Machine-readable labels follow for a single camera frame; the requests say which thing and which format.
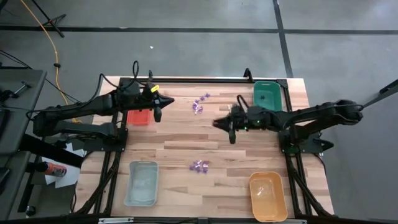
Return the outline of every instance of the orange bin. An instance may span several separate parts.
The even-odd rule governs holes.
[[[127,114],[127,124],[148,125],[151,121],[150,110],[131,110]]]
[[[287,218],[282,179],[276,172],[255,172],[249,180],[253,215],[259,222],[282,222]]]

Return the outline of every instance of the wooden tabletop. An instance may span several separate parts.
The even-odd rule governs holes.
[[[108,78],[117,84],[120,77]],[[288,84],[293,110],[308,107],[304,80],[291,78]],[[113,87],[103,82],[101,94],[111,90]],[[211,125],[213,119],[228,114],[228,105],[236,102],[236,95],[243,95],[251,104],[253,84],[160,83],[159,91],[175,98],[175,102],[162,110],[160,123],[127,126],[129,137],[119,166],[113,216],[252,218],[249,177],[253,172],[274,171],[282,177],[289,217],[294,217],[286,162],[279,149],[277,133],[240,131],[236,133],[236,144],[231,145],[228,133]],[[201,103],[203,113],[195,115],[193,101],[205,93],[211,96]],[[111,117],[95,116],[93,123],[110,121]],[[83,163],[76,188],[75,210],[97,187],[103,157],[103,152],[94,152]],[[302,157],[308,188],[323,207],[333,213],[322,164],[314,155],[303,154]],[[210,162],[207,174],[189,170],[189,165],[200,159]],[[156,161],[159,164],[158,197],[153,207],[123,204],[131,161]],[[304,211],[302,193],[297,192],[300,208]],[[101,210],[107,194],[108,189],[104,191]]]

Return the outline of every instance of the plastic container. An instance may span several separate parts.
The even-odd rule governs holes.
[[[148,125],[150,123],[150,110],[131,110],[127,114],[127,124]]]
[[[159,166],[154,161],[132,161],[124,204],[133,207],[150,207],[157,200]]]
[[[282,110],[282,96],[280,86],[275,82],[258,81],[254,84],[254,105],[273,111]]]
[[[249,180],[254,218],[259,222],[282,222],[287,218],[282,179],[276,172],[255,172]]]

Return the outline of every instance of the yellow cable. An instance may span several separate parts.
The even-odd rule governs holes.
[[[54,53],[55,53],[55,63],[58,63],[58,52],[57,52],[57,48],[55,47],[54,42],[51,39],[51,36],[49,35],[49,33],[47,32],[47,30],[45,30],[44,26],[40,23],[40,21],[38,20],[38,18],[35,16],[35,14],[30,10],[30,8],[25,4],[24,0],[21,0],[21,3],[23,3],[23,5],[25,6],[25,8],[30,12],[30,14],[33,16],[33,18],[36,20],[36,22],[41,26],[41,28],[43,29],[43,31],[45,32],[45,35],[47,35],[47,37],[49,38],[52,47],[54,48]],[[58,83],[58,67],[55,67],[55,83],[57,84],[58,89],[61,90],[60,85]],[[65,100],[65,103],[67,105],[69,105],[67,98],[65,97],[65,95],[60,91],[60,94],[63,98],[63,100]],[[81,123],[81,121],[77,120],[76,118],[72,118],[72,121],[74,123]]]

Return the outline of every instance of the spray can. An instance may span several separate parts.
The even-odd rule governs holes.
[[[45,175],[63,177],[67,173],[67,168],[63,165],[54,164],[52,162],[41,162],[36,165],[36,171],[44,172]]]

